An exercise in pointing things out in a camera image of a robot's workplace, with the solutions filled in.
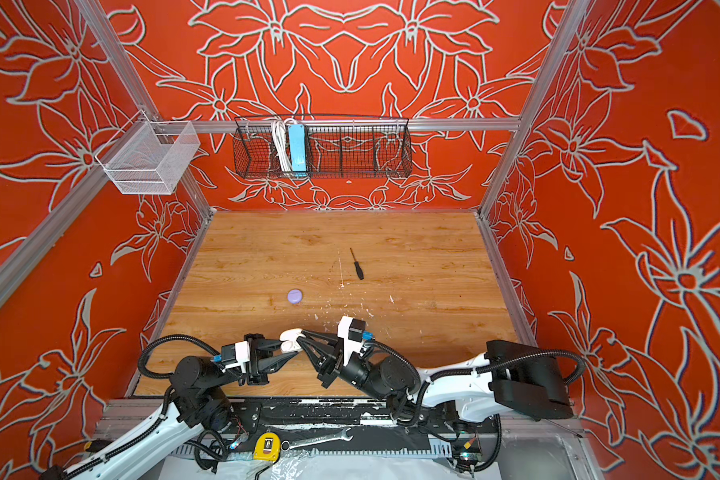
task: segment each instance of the white cable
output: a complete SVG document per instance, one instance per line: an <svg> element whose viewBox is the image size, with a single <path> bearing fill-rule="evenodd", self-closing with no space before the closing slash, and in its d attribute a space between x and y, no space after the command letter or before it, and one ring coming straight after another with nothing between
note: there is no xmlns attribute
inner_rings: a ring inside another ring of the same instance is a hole
<svg viewBox="0 0 720 480"><path fill-rule="evenodd" d="M294 124L296 120L288 118L286 121L291 121ZM273 120L272 121L272 142L275 144L277 149L277 157L280 159L280 168L284 172L292 171L291 159L288 158L288 150L286 149L286 121Z"/></svg>

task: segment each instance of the wrench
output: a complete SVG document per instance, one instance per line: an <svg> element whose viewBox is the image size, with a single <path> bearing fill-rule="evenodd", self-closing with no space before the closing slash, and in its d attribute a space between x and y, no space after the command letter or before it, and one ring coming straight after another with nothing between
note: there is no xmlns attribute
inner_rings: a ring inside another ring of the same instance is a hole
<svg viewBox="0 0 720 480"><path fill-rule="evenodd" d="M349 442L352 440L351 435L347 435L347 432L349 432L348 428L344 428L340 432L332 433L331 435L324 435L322 437L315 437L315 438L307 438L305 440L298 440L297 442L289 442L288 440L283 440L280 444L280 449L284 452L288 452L288 450L292 448L299 448L299 447L306 447L310 445L316 445L318 443L325 443L325 442L332 442L333 440L344 440L345 442Z"/></svg>

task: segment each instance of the yellow tape measure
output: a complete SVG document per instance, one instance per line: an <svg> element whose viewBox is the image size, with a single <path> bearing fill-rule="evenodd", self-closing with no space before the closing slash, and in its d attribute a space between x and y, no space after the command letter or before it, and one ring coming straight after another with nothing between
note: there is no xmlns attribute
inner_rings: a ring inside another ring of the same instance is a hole
<svg viewBox="0 0 720 480"><path fill-rule="evenodd" d="M277 461L280 456L280 437L272 432L265 433L256 440L256 448L253 449L254 460Z"/></svg>

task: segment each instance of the wooden floor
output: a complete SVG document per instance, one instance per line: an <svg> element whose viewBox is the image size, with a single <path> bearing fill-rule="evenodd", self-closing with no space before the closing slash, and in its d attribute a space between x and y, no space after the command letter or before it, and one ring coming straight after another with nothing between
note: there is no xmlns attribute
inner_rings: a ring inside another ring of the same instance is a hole
<svg viewBox="0 0 720 480"><path fill-rule="evenodd" d="M352 255L365 272L355 274ZM300 304L286 294L298 288ZM163 335L185 333L217 349L247 333L277 339L303 328L336 332L342 315L365 320L377 339L416 366L460 362L492 339L516 341L470 213L287 213L214 216ZM149 368L173 371L188 342L156 349ZM167 380L141 379L137 395L162 395ZM226 386L235 396L359 396L337 379L323 389L305 355L267 386Z"/></svg>

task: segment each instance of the screwdriver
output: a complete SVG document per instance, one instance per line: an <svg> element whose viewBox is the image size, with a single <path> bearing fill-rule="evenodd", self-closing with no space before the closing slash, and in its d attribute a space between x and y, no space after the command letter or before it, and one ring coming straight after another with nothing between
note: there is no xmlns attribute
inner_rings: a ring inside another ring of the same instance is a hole
<svg viewBox="0 0 720 480"><path fill-rule="evenodd" d="M355 252L352 251L352 248L349 249L349 253L352 254L352 259L355 261L355 272L357 272L358 278L360 280L364 279L365 275L362 272L362 268L360 268L360 262L355 258Z"/></svg>

